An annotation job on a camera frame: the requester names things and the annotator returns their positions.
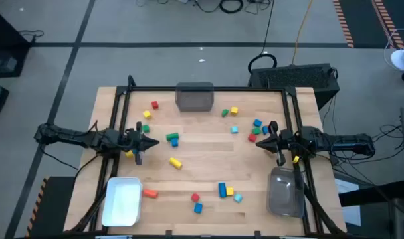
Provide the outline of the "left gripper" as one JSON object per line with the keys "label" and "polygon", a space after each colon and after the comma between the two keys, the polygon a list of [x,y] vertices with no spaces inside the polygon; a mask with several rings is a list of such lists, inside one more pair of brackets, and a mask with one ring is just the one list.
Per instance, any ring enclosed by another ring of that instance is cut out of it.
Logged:
{"label": "left gripper", "polygon": [[124,132],[124,153],[127,151],[132,151],[133,149],[137,149],[138,153],[134,154],[133,158],[135,159],[135,163],[137,165],[142,164],[142,156],[140,155],[140,143],[142,141],[146,142],[142,145],[142,151],[146,151],[151,147],[154,147],[159,144],[159,141],[156,139],[152,139],[147,137],[146,135],[142,135],[142,123],[138,121],[136,123],[136,128],[126,129]]}

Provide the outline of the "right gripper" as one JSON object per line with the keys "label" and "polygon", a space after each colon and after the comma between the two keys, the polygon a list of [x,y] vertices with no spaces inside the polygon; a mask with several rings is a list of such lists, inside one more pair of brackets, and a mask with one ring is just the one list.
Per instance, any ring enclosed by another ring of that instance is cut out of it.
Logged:
{"label": "right gripper", "polygon": [[270,135],[266,139],[258,141],[256,146],[275,153],[277,156],[277,165],[284,165],[286,162],[286,158],[282,153],[283,150],[290,151],[292,159],[295,155],[299,155],[296,149],[294,134],[289,129],[278,131],[278,123],[276,121],[270,122]]}

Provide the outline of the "clear plastic bin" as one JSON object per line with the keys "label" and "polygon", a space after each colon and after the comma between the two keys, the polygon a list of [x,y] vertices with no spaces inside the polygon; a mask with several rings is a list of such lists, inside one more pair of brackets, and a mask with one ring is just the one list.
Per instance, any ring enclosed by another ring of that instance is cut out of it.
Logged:
{"label": "clear plastic bin", "polygon": [[275,167],[270,172],[266,207],[276,215],[304,216],[304,181],[300,171]]}

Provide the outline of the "white plastic tray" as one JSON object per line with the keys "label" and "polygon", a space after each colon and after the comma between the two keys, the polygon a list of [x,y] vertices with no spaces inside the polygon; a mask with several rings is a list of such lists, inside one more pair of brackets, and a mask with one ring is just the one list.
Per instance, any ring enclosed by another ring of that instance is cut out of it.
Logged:
{"label": "white plastic tray", "polygon": [[140,217],[142,184],[137,177],[112,177],[106,188],[102,225],[130,227]]}

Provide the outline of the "dark grey plastic bin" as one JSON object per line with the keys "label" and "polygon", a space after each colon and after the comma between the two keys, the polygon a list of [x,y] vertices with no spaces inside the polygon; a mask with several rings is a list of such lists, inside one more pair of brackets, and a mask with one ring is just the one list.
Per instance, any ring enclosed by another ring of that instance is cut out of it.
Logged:
{"label": "dark grey plastic bin", "polygon": [[209,112],[214,103],[214,85],[180,82],[175,87],[175,103],[181,112]]}

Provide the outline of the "black perforated computer case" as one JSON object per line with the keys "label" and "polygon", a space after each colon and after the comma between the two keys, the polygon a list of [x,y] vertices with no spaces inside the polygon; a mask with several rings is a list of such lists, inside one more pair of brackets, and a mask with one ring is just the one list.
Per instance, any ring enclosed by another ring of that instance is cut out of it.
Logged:
{"label": "black perforated computer case", "polygon": [[248,86],[255,88],[312,88],[319,110],[339,91],[338,71],[330,64],[290,65],[252,70]]}

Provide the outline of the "white paper sheet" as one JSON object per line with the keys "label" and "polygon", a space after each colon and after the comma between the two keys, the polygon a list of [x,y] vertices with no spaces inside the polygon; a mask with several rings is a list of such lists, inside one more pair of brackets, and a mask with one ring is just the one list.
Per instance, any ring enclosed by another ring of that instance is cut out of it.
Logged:
{"label": "white paper sheet", "polygon": [[338,189],[338,193],[344,194],[342,198],[342,212],[344,216],[344,222],[353,226],[361,226],[361,208],[359,204],[356,204],[350,199],[351,194],[348,193],[359,190],[359,185],[351,183],[349,181],[335,179],[335,184]]}

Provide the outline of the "black mat orange striped edge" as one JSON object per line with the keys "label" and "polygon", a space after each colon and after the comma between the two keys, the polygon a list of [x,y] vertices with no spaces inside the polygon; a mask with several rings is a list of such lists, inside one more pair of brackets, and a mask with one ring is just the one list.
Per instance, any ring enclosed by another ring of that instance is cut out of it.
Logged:
{"label": "black mat orange striped edge", "polygon": [[350,48],[404,48],[404,0],[333,0]]}
{"label": "black mat orange striped edge", "polygon": [[74,177],[43,179],[25,232],[26,238],[62,234],[73,186]]}

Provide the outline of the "black stand bar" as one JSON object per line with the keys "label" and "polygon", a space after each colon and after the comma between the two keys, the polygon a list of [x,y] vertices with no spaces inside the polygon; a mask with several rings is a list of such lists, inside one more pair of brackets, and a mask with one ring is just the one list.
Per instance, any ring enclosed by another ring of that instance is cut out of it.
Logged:
{"label": "black stand bar", "polygon": [[[376,187],[372,186],[366,189],[359,189],[358,191],[348,193],[348,195],[349,194],[351,194],[350,199],[359,205],[387,202],[392,199],[404,199],[404,181],[396,181]],[[344,194],[339,194],[341,205],[343,197]]]}

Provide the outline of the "white round device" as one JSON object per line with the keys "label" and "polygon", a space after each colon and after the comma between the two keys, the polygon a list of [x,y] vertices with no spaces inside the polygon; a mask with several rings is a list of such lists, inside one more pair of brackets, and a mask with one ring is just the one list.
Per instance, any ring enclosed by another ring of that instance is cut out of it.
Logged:
{"label": "white round device", "polygon": [[404,72],[404,50],[396,50],[391,54],[390,59],[396,69]]}

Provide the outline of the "black cabinet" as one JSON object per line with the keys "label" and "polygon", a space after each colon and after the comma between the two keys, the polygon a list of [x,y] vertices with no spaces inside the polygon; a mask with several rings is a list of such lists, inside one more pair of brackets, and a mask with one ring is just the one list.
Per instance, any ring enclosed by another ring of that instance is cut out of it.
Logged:
{"label": "black cabinet", "polygon": [[31,47],[0,14],[0,78],[19,77]]}

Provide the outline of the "black metal table frame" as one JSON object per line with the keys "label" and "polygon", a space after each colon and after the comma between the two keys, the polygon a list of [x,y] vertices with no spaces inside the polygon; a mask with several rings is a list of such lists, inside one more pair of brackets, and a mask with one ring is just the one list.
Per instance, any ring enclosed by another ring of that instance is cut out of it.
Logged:
{"label": "black metal table frame", "polygon": [[[153,100],[160,107],[147,120],[150,137],[159,144],[144,153],[143,163],[121,156],[117,160],[118,176],[137,177],[144,188],[158,192],[156,199],[144,197],[139,220],[131,227],[111,227],[110,234],[174,236],[301,236],[306,228],[319,231],[308,209],[304,219],[277,216],[266,207],[268,176],[276,157],[248,140],[254,120],[278,122],[280,128],[296,125],[292,98],[285,92],[243,87],[219,87],[209,112],[181,112],[175,103],[175,91],[160,88],[134,88],[128,98],[121,87],[97,90],[91,120],[100,127],[110,125],[112,106],[118,103],[117,123],[134,127],[143,121],[143,112]],[[232,115],[231,108],[238,107]],[[221,116],[228,109],[225,117]],[[238,133],[231,133],[232,127]],[[178,146],[172,147],[166,135],[178,133]],[[176,169],[173,157],[182,162]],[[218,184],[234,188],[234,195],[221,198]],[[201,214],[194,213],[200,196]],[[241,194],[240,203],[234,196]]]}

